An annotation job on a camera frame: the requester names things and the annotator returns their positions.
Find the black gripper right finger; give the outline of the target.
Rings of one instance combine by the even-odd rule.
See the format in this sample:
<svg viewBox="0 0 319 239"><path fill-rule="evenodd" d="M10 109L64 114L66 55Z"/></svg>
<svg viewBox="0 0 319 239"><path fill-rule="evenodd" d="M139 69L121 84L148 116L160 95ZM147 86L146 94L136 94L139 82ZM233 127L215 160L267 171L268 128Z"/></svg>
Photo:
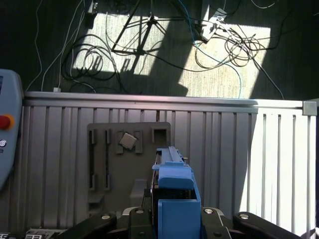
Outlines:
<svg viewBox="0 0 319 239"><path fill-rule="evenodd" d="M201 238L299 239L300 236L249 212L239 212L228 219L220 209L204 207L201 211Z"/></svg>

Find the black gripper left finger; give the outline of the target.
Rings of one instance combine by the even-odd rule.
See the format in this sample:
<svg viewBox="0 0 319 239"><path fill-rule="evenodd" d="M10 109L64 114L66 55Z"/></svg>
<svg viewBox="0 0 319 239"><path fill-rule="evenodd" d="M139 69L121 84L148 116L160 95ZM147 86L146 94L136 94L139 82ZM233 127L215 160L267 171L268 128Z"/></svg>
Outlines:
<svg viewBox="0 0 319 239"><path fill-rule="evenodd" d="M120 218L114 213L98 213L57 236L58 239L151 239L150 212L133 208Z"/></svg>

